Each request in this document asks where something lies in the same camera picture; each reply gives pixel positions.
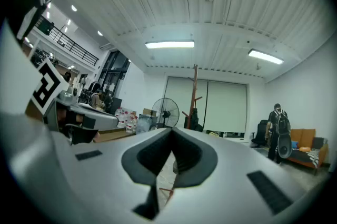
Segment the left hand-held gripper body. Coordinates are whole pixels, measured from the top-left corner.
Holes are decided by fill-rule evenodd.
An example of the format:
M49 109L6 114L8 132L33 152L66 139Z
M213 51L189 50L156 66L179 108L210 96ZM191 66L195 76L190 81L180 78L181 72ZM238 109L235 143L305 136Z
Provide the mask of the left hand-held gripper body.
M27 85L35 86L28 91L28 100L32 101L43 116L43 122L51 131L62 132L73 144L90 143L99 137L99 111L82 106L73 100L73 95L66 91L68 83L56 70L49 59L39 67L23 56L23 63L33 81Z

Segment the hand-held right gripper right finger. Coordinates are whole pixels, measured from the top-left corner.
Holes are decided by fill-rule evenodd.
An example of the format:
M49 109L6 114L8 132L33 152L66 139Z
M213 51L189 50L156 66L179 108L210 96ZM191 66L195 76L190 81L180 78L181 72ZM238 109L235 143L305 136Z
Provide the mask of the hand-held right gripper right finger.
M314 205L328 180L289 163L276 164L240 143L203 133L190 135L211 146L217 166L199 186L178 188L160 213L161 223L318 223L323 211ZM291 204L273 213L261 191L272 182Z

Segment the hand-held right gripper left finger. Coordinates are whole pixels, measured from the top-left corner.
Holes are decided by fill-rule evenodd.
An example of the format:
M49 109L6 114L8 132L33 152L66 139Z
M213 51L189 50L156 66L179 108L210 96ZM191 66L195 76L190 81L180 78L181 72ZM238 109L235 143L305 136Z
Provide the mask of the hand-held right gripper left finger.
M5 115L5 161L28 203L48 221L171 221L156 187L134 182L114 144L72 147L24 115Z

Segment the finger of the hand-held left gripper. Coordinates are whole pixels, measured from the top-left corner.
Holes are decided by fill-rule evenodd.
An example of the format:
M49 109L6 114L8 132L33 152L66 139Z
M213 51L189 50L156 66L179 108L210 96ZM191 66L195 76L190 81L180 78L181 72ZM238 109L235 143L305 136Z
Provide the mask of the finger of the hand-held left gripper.
M92 108L88 104L79 103L80 111L84 113L82 126L94 130L113 130L117 128L118 119L114 115Z

